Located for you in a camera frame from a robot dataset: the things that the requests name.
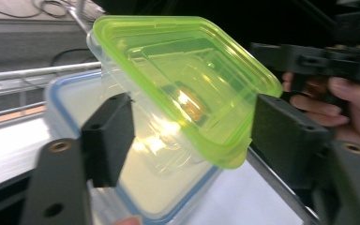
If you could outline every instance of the transparent plastic container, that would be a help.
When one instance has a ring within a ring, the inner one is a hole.
[[[204,160],[239,167],[257,94],[282,92],[267,68],[200,17],[102,17],[87,44],[106,90],[119,84],[138,103],[143,129],[133,146],[162,175]]]
[[[54,139],[79,138],[80,128],[101,105],[102,96],[124,93],[121,85],[114,83],[106,89],[102,77],[100,71],[84,72],[59,78],[49,85],[44,117]],[[138,118],[137,102],[132,107],[134,118]],[[118,186],[92,191],[98,224],[112,224],[129,215],[141,215],[145,225],[182,224],[222,171],[205,160],[171,175],[157,173],[152,165],[135,142],[127,154]]]

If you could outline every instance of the green plastic lid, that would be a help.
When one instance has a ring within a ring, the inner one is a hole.
[[[201,17],[105,16],[93,32],[205,159],[221,168],[245,161],[257,95],[282,88],[242,46]]]

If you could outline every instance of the white surface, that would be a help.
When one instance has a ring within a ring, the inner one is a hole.
[[[303,220],[245,162],[222,172],[183,224],[301,225]]]
[[[49,139],[41,118],[0,128],[0,183],[33,169],[38,149]]]

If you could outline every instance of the black plastic bracket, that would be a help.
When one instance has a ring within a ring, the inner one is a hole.
[[[297,76],[292,91],[301,92],[309,76],[342,77],[360,83],[360,48],[319,49],[296,45],[251,43],[248,51],[263,65]]]
[[[253,149],[290,188],[311,192],[320,224],[360,224],[360,144],[331,135],[288,102],[258,95]]]
[[[106,100],[82,127],[78,140],[45,144],[27,189],[22,225],[92,224],[86,181],[115,187],[134,139],[131,99]]]

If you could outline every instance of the bolt hole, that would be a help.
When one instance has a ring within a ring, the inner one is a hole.
[[[57,153],[69,149],[70,146],[70,142],[56,142],[49,147],[49,150],[51,150],[51,152]]]
[[[345,143],[344,148],[346,148],[347,150],[349,150],[350,152],[354,153],[354,154],[360,154],[360,147],[354,144],[350,144],[350,143]]]
[[[313,127],[313,126],[306,126],[306,129],[308,129],[308,130],[314,130],[315,127]]]
[[[90,128],[91,128],[91,129],[99,129],[99,128],[100,128],[100,124],[92,125]]]
[[[45,209],[43,216],[45,218],[53,218],[59,215],[64,209],[64,205],[61,203],[55,203]]]

